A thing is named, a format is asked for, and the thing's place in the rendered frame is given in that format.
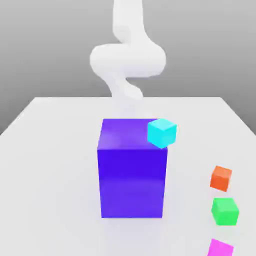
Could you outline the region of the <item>small cyan cube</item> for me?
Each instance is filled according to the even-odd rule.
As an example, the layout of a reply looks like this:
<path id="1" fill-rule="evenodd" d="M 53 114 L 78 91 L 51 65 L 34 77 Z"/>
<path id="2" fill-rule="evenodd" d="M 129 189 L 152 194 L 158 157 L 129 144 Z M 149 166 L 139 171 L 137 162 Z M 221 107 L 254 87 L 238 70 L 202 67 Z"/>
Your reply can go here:
<path id="1" fill-rule="evenodd" d="M 177 137 L 177 124 L 159 118 L 147 124 L 147 140 L 156 147 L 163 149 L 173 144 Z"/>

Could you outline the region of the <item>small orange cube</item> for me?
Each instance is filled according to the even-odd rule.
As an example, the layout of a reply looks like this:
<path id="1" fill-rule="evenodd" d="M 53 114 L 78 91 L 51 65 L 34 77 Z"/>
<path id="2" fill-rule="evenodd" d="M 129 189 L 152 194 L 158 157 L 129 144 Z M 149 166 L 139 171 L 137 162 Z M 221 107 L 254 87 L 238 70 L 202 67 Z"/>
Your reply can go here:
<path id="1" fill-rule="evenodd" d="M 227 192 L 230 179 L 232 176 L 232 170 L 221 166 L 216 166 L 212 172 L 210 187 Z"/>

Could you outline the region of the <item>small green cube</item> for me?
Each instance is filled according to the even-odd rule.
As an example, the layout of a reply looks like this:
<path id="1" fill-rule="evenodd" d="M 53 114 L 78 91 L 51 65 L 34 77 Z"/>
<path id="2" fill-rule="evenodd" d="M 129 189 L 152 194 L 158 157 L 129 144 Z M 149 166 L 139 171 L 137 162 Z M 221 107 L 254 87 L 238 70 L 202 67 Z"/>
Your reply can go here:
<path id="1" fill-rule="evenodd" d="M 215 197 L 211 213 L 219 226 L 235 226 L 239 217 L 239 208 L 231 197 Z"/>

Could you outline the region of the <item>small magenta cube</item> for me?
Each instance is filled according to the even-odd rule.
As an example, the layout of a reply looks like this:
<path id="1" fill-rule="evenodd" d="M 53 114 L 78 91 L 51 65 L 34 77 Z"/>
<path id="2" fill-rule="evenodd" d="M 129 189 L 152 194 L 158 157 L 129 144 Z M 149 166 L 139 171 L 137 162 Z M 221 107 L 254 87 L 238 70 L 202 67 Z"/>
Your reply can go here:
<path id="1" fill-rule="evenodd" d="M 222 241 L 212 239 L 207 256 L 232 256 L 234 247 Z"/>

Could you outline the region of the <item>large purple box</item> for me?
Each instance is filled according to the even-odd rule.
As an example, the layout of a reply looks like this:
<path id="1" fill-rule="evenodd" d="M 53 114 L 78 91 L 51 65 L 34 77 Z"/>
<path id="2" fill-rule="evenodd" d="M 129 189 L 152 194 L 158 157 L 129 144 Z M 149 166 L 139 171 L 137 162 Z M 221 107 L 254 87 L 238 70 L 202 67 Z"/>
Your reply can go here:
<path id="1" fill-rule="evenodd" d="M 149 122 L 102 121 L 97 146 L 102 218 L 163 216 L 168 149 L 148 142 Z"/>

